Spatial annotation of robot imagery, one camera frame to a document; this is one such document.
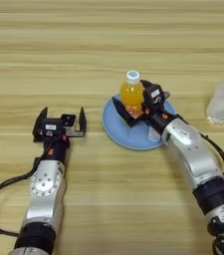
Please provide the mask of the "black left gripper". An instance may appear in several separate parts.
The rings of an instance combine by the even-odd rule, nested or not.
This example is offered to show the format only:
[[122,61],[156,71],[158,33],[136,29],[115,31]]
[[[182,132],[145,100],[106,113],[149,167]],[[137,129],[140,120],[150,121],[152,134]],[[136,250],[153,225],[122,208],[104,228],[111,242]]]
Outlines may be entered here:
[[87,130],[87,118],[84,108],[81,107],[79,115],[80,130],[73,130],[70,127],[63,127],[58,130],[48,130],[42,138],[42,120],[47,117],[48,108],[43,108],[36,118],[32,131],[34,142],[44,142],[44,149],[47,150],[44,159],[57,160],[66,163],[67,152],[71,146],[71,137],[84,137]]

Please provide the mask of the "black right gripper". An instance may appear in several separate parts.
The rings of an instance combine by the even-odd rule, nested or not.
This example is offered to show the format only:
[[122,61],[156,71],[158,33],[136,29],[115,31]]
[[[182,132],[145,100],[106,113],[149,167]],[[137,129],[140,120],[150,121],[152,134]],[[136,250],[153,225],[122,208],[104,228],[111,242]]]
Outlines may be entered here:
[[[145,89],[152,86],[150,81],[140,80]],[[113,105],[118,114],[125,120],[125,122],[132,128],[138,123],[145,123],[147,126],[153,128],[158,134],[163,134],[165,128],[175,119],[178,115],[173,115],[165,109],[159,109],[152,112],[150,108],[144,108],[142,114],[138,118],[133,118],[126,110],[124,104],[115,97],[112,97]]]

